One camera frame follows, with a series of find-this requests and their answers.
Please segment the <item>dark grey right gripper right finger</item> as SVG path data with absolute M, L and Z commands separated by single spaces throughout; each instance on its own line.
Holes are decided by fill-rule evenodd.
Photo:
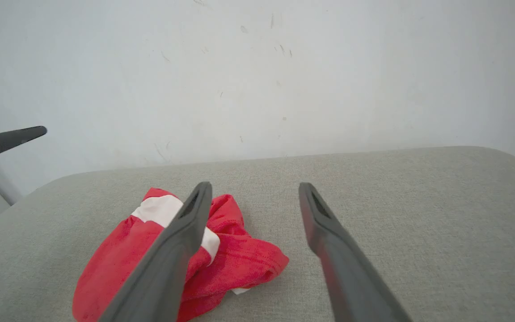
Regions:
M 335 322 L 412 322 L 315 186 L 299 185 L 309 248 L 320 259 Z

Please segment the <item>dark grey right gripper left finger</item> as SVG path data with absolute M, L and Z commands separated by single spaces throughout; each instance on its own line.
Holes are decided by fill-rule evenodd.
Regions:
M 190 258 L 200 249 L 212 185 L 200 182 L 155 239 L 99 322 L 176 322 Z

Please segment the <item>red garment with white band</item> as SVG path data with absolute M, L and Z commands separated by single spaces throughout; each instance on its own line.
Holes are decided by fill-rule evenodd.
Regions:
M 182 205 L 171 192 L 152 187 L 140 206 L 104 239 L 74 291 L 72 311 L 77 322 L 98 322 Z M 272 281 L 288 263 L 279 247 L 247 232 L 233 196 L 213 198 L 202 244 L 186 270 L 177 322 L 188 322 L 215 309 L 228 292 L 239 295 Z

